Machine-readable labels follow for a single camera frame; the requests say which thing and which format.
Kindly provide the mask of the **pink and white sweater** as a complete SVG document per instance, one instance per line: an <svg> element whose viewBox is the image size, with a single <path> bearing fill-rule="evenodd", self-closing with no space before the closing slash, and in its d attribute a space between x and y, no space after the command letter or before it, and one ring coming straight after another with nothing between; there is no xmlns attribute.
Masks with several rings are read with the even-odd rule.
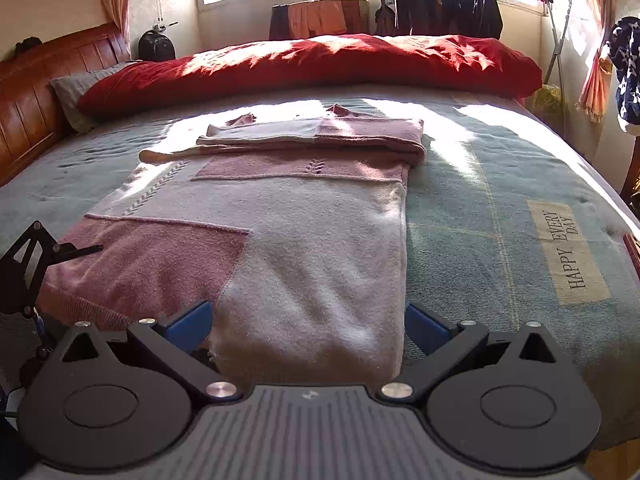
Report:
<svg viewBox="0 0 640 480"><path fill-rule="evenodd" d="M163 140L67 231L96 253L51 266L39 307L119 330L206 301L209 353L232 382L382 385L404 346L422 136L419 118L333 105Z"/></svg>

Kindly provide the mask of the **wooden headboard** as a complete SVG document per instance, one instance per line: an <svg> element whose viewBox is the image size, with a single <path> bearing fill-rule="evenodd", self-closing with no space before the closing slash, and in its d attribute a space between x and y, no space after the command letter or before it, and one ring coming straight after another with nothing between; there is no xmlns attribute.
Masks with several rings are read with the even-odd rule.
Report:
<svg viewBox="0 0 640 480"><path fill-rule="evenodd" d="M1 63L1 182L8 183L72 132L50 86L54 78L102 70L130 59L107 23L35 46Z"/></svg>

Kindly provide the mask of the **green plaid bed blanket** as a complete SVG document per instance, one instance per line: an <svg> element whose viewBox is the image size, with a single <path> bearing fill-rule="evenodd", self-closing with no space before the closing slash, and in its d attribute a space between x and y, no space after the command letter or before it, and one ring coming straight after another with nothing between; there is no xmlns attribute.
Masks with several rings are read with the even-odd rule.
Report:
<svg viewBox="0 0 640 480"><path fill-rule="evenodd" d="M424 123L408 184L410 300L493 330L536 320L602 411L599 448L639 434L638 222L561 138L506 99L409 87L311 89L145 113L63 141L1 190L1 243L39 220L62 235L126 180L144 148L244 113L275 122L332 104Z"/></svg>

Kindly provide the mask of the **black kettle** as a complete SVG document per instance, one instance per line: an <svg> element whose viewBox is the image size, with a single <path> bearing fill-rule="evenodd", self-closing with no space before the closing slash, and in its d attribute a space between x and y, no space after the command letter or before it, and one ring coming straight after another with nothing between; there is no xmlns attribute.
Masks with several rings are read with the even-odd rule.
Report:
<svg viewBox="0 0 640 480"><path fill-rule="evenodd" d="M138 40L138 59L148 62L164 62L177 58L172 41L165 35L167 26L156 24Z"/></svg>

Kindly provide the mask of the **red duvet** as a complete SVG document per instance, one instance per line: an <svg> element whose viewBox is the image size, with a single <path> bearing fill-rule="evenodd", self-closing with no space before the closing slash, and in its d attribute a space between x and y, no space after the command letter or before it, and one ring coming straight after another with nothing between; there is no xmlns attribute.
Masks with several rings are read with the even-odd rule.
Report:
<svg viewBox="0 0 640 480"><path fill-rule="evenodd" d="M541 88L542 73L532 58L494 38L318 36L137 62L99 80L78 107L110 120L240 94L342 84L404 84L520 100Z"/></svg>

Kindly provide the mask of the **right orange curtain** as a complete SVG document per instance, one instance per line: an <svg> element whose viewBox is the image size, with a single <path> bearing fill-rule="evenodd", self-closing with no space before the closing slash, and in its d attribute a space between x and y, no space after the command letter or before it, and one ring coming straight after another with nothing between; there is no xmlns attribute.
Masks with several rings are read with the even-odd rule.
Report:
<svg viewBox="0 0 640 480"><path fill-rule="evenodd" d="M602 122L610 95L613 64L608 57L608 35L615 22L615 0L586 0L596 24L596 41L577 108L592 122Z"/></svg>

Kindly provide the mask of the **navy star patterned garment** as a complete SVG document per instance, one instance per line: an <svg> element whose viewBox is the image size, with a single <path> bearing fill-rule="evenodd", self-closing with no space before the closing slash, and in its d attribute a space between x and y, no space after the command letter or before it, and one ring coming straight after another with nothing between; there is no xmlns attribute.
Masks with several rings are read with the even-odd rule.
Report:
<svg viewBox="0 0 640 480"><path fill-rule="evenodd" d="M617 79L615 104L620 128L639 135L639 19L625 16L608 36L608 56Z"/></svg>

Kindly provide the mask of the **orange cloth covered cabinet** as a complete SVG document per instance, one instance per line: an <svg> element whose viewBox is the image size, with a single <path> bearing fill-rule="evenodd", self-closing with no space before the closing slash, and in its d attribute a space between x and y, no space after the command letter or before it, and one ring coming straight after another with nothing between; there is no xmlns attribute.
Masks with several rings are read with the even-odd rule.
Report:
<svg viewBox="0 0 640 480"><path fill-rule="evenodd" d="M367 34L369 28L368 0L306 0L272 7L269 39Z"/></svg>

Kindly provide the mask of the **hanging dark jackets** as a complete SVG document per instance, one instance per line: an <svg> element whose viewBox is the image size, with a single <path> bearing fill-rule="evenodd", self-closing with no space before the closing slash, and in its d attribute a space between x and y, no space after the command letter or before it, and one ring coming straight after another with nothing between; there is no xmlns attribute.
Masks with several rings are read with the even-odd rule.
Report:
<svg viewBox="0 0 640 480"><path fill-rule="evenodd" d="M376 36L501 37L498 0L380 0Z"/></svg>

